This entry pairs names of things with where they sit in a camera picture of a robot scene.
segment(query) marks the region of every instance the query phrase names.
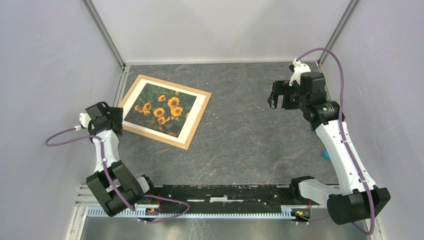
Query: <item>flower photograph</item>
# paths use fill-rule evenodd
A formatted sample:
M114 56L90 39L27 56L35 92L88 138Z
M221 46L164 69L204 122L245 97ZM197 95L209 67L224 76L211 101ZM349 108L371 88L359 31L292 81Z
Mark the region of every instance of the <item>flower photograph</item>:
M146 83L124 120L178 138L196 98Z

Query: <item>blue object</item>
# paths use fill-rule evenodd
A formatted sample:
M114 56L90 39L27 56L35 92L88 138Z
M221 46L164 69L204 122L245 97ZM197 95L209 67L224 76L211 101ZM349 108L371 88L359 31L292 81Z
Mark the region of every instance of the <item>blue object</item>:
M326 161L331 161L329 152L327 150L322 151L321 155Z

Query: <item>picture frame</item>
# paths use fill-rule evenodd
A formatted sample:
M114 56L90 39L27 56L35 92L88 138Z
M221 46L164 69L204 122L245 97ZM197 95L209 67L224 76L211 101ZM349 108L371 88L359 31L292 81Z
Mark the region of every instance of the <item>picture frame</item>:
M119 104L124 130L187 150L211 93L138 75Z

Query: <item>yellow flower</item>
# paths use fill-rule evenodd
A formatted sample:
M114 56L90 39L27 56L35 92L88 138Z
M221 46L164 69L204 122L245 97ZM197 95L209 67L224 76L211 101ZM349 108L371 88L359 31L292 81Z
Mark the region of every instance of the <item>yellow flower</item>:
M165 96L165 95L161 95L157 100L159 101L159 102L163 102L163 101L165 101L167 99L167 97Z
M150 102L148 102L144 105L143 108L144 108L144 110L150 110L150 109L152 109L152 104Z
M171 114L176 118L183 113L183 108L180 106L171 109Z
M156 108L153 112L153 114L156 118L162 117L164 115L164 113L165 113L165 111L162 107Z
M170 109L177 107L179 104L180 104L180 99L176 96L173 96L168 100L168 107Z
M177 136L177 134L173 131L168 131L167 134L170 135L170 136L174 136L174 137Z
M165 123L166 123L165 118L164 118L163 116L159 117L159 118L157 119L157 122L158 122L160 125L163 125L163 124L165 124Z

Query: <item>gray floor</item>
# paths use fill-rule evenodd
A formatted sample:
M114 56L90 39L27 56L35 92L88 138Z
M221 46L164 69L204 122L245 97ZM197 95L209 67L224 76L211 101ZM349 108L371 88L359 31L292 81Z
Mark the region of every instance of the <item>gray floor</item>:
M327 215L313 209L312 220ZM364 221L358 223L365 228ZM142 224L134 218L88 217L82 240L369 240L352 224L336 225L331 219L296 226L283 219L187 219Z
M139 74L211 92L188 150L125 131L120 158L139 177L162 184L288 184L313 176L337 183L324 145L300 110L270 109L274 80L290 79L288 62L134 65ZM315 63L309 63L317 71Z

